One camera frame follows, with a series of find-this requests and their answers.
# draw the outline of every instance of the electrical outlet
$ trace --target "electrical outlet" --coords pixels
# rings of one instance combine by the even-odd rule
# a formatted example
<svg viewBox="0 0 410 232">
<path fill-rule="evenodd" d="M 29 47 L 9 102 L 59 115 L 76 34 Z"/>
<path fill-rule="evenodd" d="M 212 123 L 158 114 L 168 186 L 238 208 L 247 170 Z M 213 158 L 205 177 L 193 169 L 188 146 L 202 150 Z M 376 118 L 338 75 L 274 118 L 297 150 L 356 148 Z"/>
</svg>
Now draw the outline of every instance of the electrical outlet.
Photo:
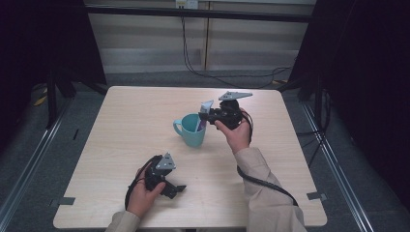
<svg viewBox="0 0 410 232">
<path fill-rule="evenodd" d="M 198 10 L 198 0 L 187 0 L 187 9 Z"/>
<path fill-rule="evenodd" d="M 187 7 L 187 0 L 175 0 L 177 9 L 185 9 Z"/>
</svg>

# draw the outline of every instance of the mug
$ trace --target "mug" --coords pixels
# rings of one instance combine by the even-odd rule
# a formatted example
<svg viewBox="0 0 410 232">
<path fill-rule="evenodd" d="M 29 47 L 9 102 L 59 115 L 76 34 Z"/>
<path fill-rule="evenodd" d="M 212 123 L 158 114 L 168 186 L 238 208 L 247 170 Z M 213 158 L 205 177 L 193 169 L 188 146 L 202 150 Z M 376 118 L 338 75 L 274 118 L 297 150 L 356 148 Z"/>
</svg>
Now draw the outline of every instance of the mug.
<svg viewBox="0 0 410 232">
<path fill-rule="evenodd" d="M 186 115 L 183 119 L 175 120 L 173 123 L 175 132 L 181 135 L 185 143 L 190 147 L 199 147 L 204 140 L 206 128 L 196 131 L 199 122 L 199 115 L 192 113 Z"/>
</svg>

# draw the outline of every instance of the hand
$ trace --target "hand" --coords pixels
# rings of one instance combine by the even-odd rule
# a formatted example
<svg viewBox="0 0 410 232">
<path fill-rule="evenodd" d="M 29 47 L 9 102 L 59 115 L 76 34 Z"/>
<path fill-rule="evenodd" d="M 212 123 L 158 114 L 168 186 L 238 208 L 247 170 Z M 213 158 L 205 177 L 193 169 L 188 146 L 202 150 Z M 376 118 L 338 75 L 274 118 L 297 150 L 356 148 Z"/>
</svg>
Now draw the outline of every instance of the hand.
<svg viewBox="0 0 410 232">
<path fill-rule="evenodd" d="M 128 212 L 131 212 L 137 215 L 139 218 L 142 218 L 145 213 L 147 213 L 154 204 L 155 199 L 158 195 L 162 192 L 163 188 L 165 188 L 165 183 L 159 183 L 157 186 L 152 190 L 149 191 L 145 188 L 145 170 L 142 170 L 139 180 L 135 187 L 132 190 L 130 196 L 130 202 L 127 208 Z"/>
<path fill-rule="evenodd" d="M 217 126 L 217 128 L 225 135 L 226 141 L 228 142 L 228 145 L 232 149 L 232 153 L 234 155 L 242 149 L 249 147 L 250 125 L 245 118 L 242 119 L 239 127 L 234 130 L 229 129 L 218 120 L 215 121 L 215 126 Z"/>
</svg>

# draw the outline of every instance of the table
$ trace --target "table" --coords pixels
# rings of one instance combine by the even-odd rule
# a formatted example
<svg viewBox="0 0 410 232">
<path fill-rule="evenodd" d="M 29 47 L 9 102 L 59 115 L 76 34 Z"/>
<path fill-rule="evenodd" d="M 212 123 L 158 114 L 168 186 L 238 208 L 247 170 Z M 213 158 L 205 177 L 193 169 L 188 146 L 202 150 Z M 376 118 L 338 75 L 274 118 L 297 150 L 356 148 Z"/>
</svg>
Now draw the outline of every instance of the table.
<svg viewBox="0 0 410 232">
<path fill-rule="evenodd" d="M 187 188 L 170 200 L 160 196 L 140 227 L 245 227 L 247 207 L 243 181 L 224 135 L 208 125 L 200 148 L 188 147 L 172 122 L 198 112 L 200 103 L 214 100 L 226 89 L 111 87 L 75 168 L 65 197 L 54 218 L 57 228 L 104 228 L 115 212 L 124 210 L 124 198 L 137 168 L 154 155 L 169 152 L 177 168 L 166 178 Z M 280 92 L 252 92 L 239 105 L 252 117 L 251 146 L 258 147 L 282 186 L 297 199 L 306 226 L 327 222 L 306 160 Z"/>
</svg>

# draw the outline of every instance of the person's left hand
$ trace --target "person's left hand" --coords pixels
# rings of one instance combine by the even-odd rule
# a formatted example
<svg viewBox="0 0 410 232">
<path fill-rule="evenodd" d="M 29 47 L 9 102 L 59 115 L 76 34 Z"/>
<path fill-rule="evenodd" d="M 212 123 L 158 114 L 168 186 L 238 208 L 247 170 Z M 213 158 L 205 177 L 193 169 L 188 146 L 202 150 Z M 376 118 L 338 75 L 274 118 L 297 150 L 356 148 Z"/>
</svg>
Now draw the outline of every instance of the person's left hand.
<svg viewBox="0 0 410 232">
<path fill-rule="evenodd" d="M 165 188 L 165 182 L 161 182 L 157 184 L 157 186 L 152 190 L 149 191 L 145 188 L 145 170 L 142 170 L 139 180 L 135 187 L 132 190 L 130 196 L 130 202 L 127 208 L 128 212 L 131 212 L 137 215 L 139 218 L 142 218 L 145 213 L 147 213 L 154 204 L 155 199 L 158 195 L 162 192 L 163 188 Z"/>
</svg>

